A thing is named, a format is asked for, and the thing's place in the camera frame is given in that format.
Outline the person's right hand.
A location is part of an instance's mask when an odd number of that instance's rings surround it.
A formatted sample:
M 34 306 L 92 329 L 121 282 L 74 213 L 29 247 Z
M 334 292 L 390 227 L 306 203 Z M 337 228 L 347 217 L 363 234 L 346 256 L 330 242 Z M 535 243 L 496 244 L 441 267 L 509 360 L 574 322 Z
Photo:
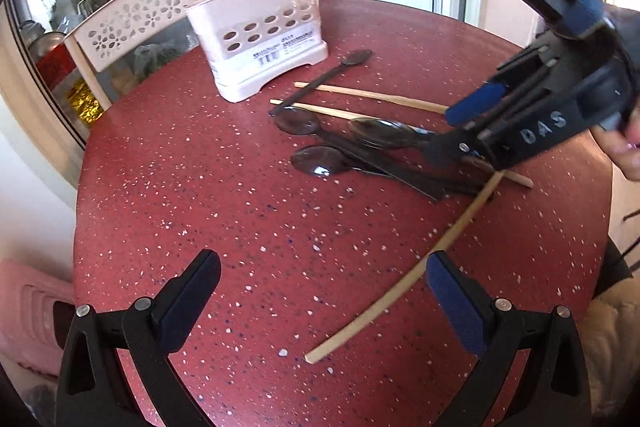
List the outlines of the person's right hand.
M 640 180 L 640 114 L 639 104 L 634 106 L 623 130 L 605 131 L 601 126 L 590 129 L 594 141 L 625 178 L 632 182 Z

